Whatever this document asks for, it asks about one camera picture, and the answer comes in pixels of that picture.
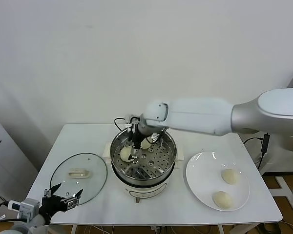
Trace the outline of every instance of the lid handle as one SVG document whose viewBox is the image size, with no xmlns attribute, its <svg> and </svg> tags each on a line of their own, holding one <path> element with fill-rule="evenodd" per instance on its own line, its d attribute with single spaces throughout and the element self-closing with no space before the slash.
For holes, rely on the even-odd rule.
<svg viewBox="0 0 293 234">
<path fill-rule="evenodd" d="M 91 172 L 87 171 L 84 168 L 71 168 L 69 169 L 68 176 L 70 178 L 81 179 L 81 178 L 89 178 Z"/>
</svg>

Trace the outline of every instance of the glass lid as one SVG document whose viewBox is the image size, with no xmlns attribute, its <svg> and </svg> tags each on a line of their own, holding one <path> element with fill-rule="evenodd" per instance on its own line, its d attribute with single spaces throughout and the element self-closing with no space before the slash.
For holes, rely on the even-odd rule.
<svg viewBox="0 0 293 234">
<path fill-rule="evenodd" d="M 99 194 L 107 177 L 106 164 L 102 158 L 91 153 L 74 155 L 62 162 L 53 173 L 50 187 L 62 184 L 54 195 L 74 196 L 80 189 L 83 193 L 79 205 Z"/>
</svg>

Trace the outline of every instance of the robotic arm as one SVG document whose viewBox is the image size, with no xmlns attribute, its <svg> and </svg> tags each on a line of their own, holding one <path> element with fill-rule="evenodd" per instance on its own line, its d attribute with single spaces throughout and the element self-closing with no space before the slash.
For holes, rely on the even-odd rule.
<svg viewBox="0 0 293 234">
<path fill-rule="evenodd" d="M 258 131 L 293 136 L 293 89 L 276 89 L 243 104 L 217 98 L 155 101 L 140 116 L 132 141 L 136 149 L 145 137 L 164 128 L 223 136 Z"/>
<path fill-rule="evenodd" d="M 78 206 L 83 190 L 81 189 L 74 196 L 61 197 L 54 195 L 61 184 L 55 185 L 50 190 L 45 189 L 42 197 L 42 206 L 39 208 L 39 201 L 26 198 L 23 202 L 9 201 L 0 204 L 8 207 L 9 210 L 18 212 L 17 219 L 4 219 L 0 217 L 0 222 L 15 221 L 10 230 L 0 232 L 0 234 L 47 234 L 48 225 L 52 216 L 57 212 L 66 212 Z"/>
</svg>

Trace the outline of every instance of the white plate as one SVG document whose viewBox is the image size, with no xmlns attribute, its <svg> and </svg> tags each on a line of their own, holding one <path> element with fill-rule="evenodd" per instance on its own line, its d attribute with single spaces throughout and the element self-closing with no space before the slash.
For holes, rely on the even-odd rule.
<svg viewBox="0 0 293 234">
<path fill-rule="evenodd" d="M 225 169 L 235 169 L 240 174 L 237 184 L 226 183 L 221 172 Z M 250 196 L 250 185 L 245 174 L 241 172 L 226 154 L 202 152 L 193 156 L 186 169 L 188 184 L 194 195 L 205 205 L 219 211 L 235 211 L 245 205 Z M 218 207 L 213 199 L 213 193 L 224 191 L 232 197 L 233 206 L 229 209 Z"/>
</svg>

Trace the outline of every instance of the dough ball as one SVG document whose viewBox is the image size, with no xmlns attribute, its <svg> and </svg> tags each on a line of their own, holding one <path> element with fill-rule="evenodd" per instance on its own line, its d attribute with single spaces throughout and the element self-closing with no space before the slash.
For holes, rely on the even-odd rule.
<svg viewBox="0 0 293 234">
<path fill-rule="evenodd" d="M 214 193 L 212 198 L 221 209 L 229 209 L 233 205 L 231 196 L 224 191 Z"/>
<path fill-rule="evenodd" d="M 130 153 L 131 153 L 131 146 L 126 146 L 121 149 L 120 156 L 121 160 L 124 162 L 131 162 L 133 159 L 129 159 Z"/>
<path fill-rule="evenodd" d="M 149 142 L 152 142 L 151 137 L 148 137 L 147 139 L 149 140 Z M 151 147 L 151 144 L 148 143 L 147 139 L 144 139 L 144 140 L 141 142 L 141 148 L 142 148 L 142 149 L 148 149 L 148 148 Z"/>
<path fill-rule="evenodd" d="M 239 173 L 234 169 L 225 169 L 221 172 L 221 177 L 228 184 L 236 184 L 240 180 Z"/>
</svg>

